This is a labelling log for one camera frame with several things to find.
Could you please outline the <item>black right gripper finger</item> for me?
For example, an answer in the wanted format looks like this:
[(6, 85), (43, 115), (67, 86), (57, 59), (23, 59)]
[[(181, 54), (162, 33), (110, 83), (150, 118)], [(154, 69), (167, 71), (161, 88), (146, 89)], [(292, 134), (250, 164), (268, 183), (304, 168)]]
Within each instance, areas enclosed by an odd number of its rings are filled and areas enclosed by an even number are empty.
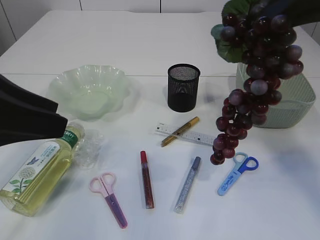
[(320, 21), (319, 0), (270, 0), (259, 14), (273, 18), (286, 15), (293, 27)]

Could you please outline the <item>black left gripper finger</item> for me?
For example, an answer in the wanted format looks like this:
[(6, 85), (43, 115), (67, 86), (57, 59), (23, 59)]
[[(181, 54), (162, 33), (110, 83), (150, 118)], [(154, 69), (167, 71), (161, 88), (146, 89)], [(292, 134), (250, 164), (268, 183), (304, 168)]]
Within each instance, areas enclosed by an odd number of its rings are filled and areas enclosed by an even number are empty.
[(0, 145), (63, 136), (68, 120), (56, 110), (23, 102), (0, 102)]
[(33, 107), (41, 108), (53, 113), (56, 113), (58, 109), (58, 103), (16, 85), (2, 74), (0, 75), (0, 90), (10, 97), (13, 97), (15, 100), (30, 104)]

